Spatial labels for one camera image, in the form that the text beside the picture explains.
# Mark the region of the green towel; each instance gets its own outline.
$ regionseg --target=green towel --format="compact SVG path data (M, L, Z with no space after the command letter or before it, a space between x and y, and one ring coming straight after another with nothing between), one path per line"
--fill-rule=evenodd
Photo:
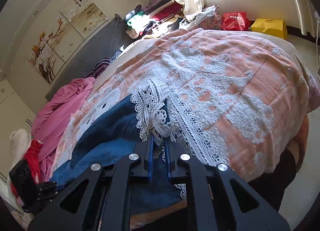
M132 23L134 23L134 20L136 20L138 18L138 16L143 16L144 12L143 11L139 11L134 17L130 18L129 21L127 22L127 25L132 26Z

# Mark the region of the cabinet door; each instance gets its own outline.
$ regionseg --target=cabinet door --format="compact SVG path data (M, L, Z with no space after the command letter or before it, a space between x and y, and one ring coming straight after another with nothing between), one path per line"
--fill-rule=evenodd
M20 128L31 133L35 113L22 101L16 92L0 104L0 172L7 176L12 165L10 134Z
M14 89L9 84L8 80L3 80L0 82L0 103L4 101L14 92Z

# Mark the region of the canvas print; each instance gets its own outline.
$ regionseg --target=canvas print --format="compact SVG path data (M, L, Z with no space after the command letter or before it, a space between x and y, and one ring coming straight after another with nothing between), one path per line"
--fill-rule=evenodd
M48 83L79 45L108 18L89 0L72 0L49 22L28 60Z
M32 47L31 58L29 58L29 61L48 83L53 81L64 62L53 51L44 38L50 39L56 37L58 34L59 31L48 36L44 33L40 34L39 41Z
M52 32L57 31L60 31L57 37L45 38L45 40L63 61L67 61L84 41L84 38L60 13L58 13L55 19L49 23L44 30L44 33L50 35Z
M60 11L84 39L108 20L100 8L90 0L70 1Z

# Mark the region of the white fluffy towel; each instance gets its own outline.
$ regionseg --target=white fluffy towel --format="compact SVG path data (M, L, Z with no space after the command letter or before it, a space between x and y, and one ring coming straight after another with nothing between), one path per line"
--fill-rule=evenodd
M10 143L11 143L11 153L13 158L13 163L10 167L10 170L23 158L27 150L31 145L31 134L29 134L25 129L19 129L10 134ZM11 190L11 180L8 173L7 188L9 193L9 199L11 203L16 203L16 198Z

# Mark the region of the red plastic bag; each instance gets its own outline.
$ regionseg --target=red plastic bag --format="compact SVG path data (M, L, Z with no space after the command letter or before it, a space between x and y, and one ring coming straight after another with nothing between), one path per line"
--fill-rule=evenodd
M250 20L246 18L246 12L224 13L222 29L225 31L247 31Z

